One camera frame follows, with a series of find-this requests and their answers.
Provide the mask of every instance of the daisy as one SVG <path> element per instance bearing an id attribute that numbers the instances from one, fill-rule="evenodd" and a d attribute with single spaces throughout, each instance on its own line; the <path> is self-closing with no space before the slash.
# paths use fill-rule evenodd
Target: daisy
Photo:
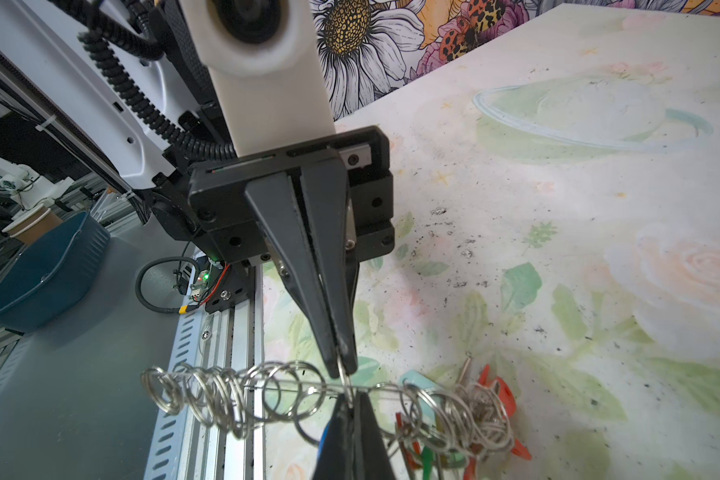
<path id="1" fill-rule="evenodd" d="M 401 52 L 418 50 L 424 41 L 424 24 L 416 17 L 423 5 L 413 0 L 405 8 L 387 9 L 375 0 L 312 0 L 334 119 L 389 93 L 390 79 L 403 80 Z"/>

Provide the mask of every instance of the metal coil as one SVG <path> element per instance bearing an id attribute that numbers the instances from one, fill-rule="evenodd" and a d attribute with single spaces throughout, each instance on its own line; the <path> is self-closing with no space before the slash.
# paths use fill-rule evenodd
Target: metal coil
<path id="1" fill-rule="evenodd" d="M 141 381 L 149 397 L 164 412 L 177 415 L 182 408 L 189 407 L 203 425 L 215 425 L 236 438 L 246 438 L 254 428 L 267 423 L 292 422 L 299 435 L 316 446 L 318 440 L 304 431 L 301 422 L 315 415 L 326 398 L 349 389 L 369 395 L 373 392 L 394 395 L 404 422 L 395 432 L 380 428 L 390 446 L 421 442 L 434 452 L 458 452 L 478 460 L 514 447 L 509 417 L 496 383 L 493 389 L 474 383 L 453 390 L 390 382 L 370 387 L 331 384 L 317 367 L 301 361 L 264 362 L 244 371 L 203 369 L 182 362 L 173 372 L 159 367 L 147 369 L 141 374 Z M 253 409 L 253 396 L 257 393 L 262 399 L 260 416 Z M 434 413 L 434 424 L 432 420 L 425 421 L 422 405 Z"/>

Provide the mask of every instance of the blue plastic object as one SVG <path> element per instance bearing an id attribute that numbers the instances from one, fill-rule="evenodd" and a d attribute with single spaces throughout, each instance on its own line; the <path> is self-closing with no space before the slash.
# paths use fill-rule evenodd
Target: blue plastic object
<path id="1" fill-rule="evenodd" d="M 41 236 L 0 282 L 0 326 L 31 332 L 79 302 L 109 242 L 110 233 L 87 212 Z"/>

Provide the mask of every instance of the gray surface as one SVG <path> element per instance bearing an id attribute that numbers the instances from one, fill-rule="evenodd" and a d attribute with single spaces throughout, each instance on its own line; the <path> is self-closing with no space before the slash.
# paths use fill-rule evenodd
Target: gray surface
<path id="1" fill-rule="evenodd" d="M 144 476 L 157 408 L 139 374 L 166 366 L 178 316 L 145 309 L 134 279 L 183 247 L 154 218 L 113 237 L 91 291 L 34 334 L 0 394 L 0 479 Z M 152 303 L 180 304 L 175 267 L 145 277 Z"/>

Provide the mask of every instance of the floral tablecloth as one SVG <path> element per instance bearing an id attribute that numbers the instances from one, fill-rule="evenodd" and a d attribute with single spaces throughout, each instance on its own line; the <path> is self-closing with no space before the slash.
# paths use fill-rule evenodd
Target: floral tablecloth
<path id="1" fill-rule="evenodd" d="M 533 460 L 480 478 L 720 478 L 720 18 L 563 5 L 337 126 L 369 124 L 397 238 L 362 264 L 353 381 L 489 362 Z M 263 287 L 266 359 L 321 366 Z M 266 443 L 268 478 L 311 476 L 292 426 Z"/>

